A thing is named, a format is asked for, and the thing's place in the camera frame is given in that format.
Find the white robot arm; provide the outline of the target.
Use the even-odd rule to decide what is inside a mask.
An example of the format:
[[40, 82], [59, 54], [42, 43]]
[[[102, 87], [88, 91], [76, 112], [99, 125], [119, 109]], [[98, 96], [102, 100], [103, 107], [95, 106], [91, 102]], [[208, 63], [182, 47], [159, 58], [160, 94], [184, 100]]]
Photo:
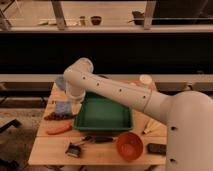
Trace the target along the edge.
[[65, 69], [68, 97], [82, 101], [87, 91], [102, 95], [167, 126], [166, 171], [213, 171], [213, 98], [197, 91], [165, 95], [105, 79], [80, 58]]

